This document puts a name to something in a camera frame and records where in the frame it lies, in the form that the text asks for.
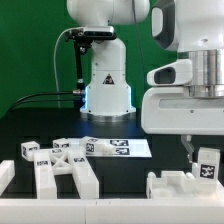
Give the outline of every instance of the black cable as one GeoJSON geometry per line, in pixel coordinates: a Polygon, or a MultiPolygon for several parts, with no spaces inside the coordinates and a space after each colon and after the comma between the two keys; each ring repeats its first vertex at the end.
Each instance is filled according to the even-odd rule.
{"type": "Polygon", "coordinates": [[[22,98],[20,98],[19,100],[17,100],[14,104],[22,102],[24,100],[33,98],[33,97],[38,97],[38,96],[57,96],[57,95],[70,95],[73,94],[72,91],[63,91],[63,92],[43,92],[43,93],[35,93],[35,94],[31,94],[28,96],[24,96],[22,98]]]}
{"type": "Polygon", "coordinates": [[[140,51],[140,57],[142,61],[142,72],[143,72],[143,77],[145,75],[145,62],[144,62],[144,57],[143,57],[143,48],[142,48],[142,43],[141,43],[141,38],[140,38],[140,32],[138,29],[138,24],[137,24],[137,18],[136,18],[136,11],[135,11],[135,0],[132,0],[132,11],[134,14],[134,22],[135,22],[135,28],[136,28],[136,33],[138,37],[138,45],[139,45],[139,51],[140,51]]]}
{"type": "Polygon", "coordinates": [[[60,99],[60,100],[58,100],[58,99],[54,99],[54,100],[27,100],[27,101],[21,101],[21,102],[17,102],[17,103],[14,103],[9,109],[8,109],[8,111],[7,111],[7,113],[8,112],[10,112],[10,111],[12,111],[15,107],[17,107],[17,106],[19,106],[19,105],[22,105],[22,104],[25,104],[25,103],[46,103],[46,102],[58,102],[58,101],[60,101],[60,102],[72,102],[72,101],[74,101],[74,100],[79,100],[79,98],[80,97],[76,97],[76,98],[73,98],[73,99],[64,99],[64,100],[62,100],[62,99],[60,99]]]}

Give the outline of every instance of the robot logo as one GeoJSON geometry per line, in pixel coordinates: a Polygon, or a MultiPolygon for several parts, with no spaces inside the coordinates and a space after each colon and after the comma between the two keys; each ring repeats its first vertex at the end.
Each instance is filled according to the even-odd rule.
{"type": "Polygon", "coordinates": [[[200,177],[214,179],[215,176],[215,166],[201,165],[200,177]]]}
{"type": "Polygon", "coordinates": [[[106,84],[106,85],[114,85],[114,81],[111,77],[110,74],[107,75],[106,79],[104,80],[103,84],[106,84]]]}

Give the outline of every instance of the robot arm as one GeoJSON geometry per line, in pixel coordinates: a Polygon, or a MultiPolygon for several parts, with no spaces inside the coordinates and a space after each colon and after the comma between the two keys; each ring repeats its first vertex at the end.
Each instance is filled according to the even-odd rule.
{"type": "MultiPolygon", "coordinates": [[[[149,0],[137,0],[137,22],[149,12],[149,0]]],[[[128,25],[135,22],[132,0],[67,0],[70,16],[81,26],[128,25]]]]}

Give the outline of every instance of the black table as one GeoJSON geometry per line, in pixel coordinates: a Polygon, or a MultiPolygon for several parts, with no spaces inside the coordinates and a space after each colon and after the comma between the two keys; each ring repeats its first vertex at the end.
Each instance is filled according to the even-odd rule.
{"type": "MultiPolygon", "coordinates": [[[[0,160],[15,160],[16,176],[3,198],[36,198],[33,163],[21,157],[20,145],[36,141],[41,148],[52,148],[59,138],[147,139],[152,158],[88,158],[100,182],[100,198],[145,198],[148,172],[161,170],[190,171],[187,151],[180,136],[147,135],[141,128],[140,111],[135,120],[119,123],[96,123],[80,119],[74,109],[22,108],[0,119],[0,160]]],[[[199,146],[224,149],[222,136],[195,136],[199,146]]],[[[220,181],[224,184],[220,167],[220,181]]],[[[56,176],[58,198],[79,198],[71,175],[56,176]]]]}

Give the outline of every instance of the green wall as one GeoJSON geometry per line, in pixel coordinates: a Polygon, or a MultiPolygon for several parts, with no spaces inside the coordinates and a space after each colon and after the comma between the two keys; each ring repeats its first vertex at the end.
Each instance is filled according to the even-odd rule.
{"type": "MultiPolygon", "coordinates": [[[[17,99],[36,92],[55,91],[53,52],[59,34],[77,26],[69,17],[66,0],[1,0],[0,3],[0,116],[17,99]]],[[[136,28],[116,26],[127,46],[127,82],[133,88],[133,105],[141,107],[147,72],[173,62],[175,53],[165,52],[152,40],[150,18],[139,24],[144,58],[141,63],[136,28]]],[[[73,44],[59,44],[57,68],[61,90],[75,89],[73,44]]],[[[86,84],[90,81],[90,54],[84,56],[86,84]]],[[[57,104],[29,104],[49,106],[57,104]]]]}

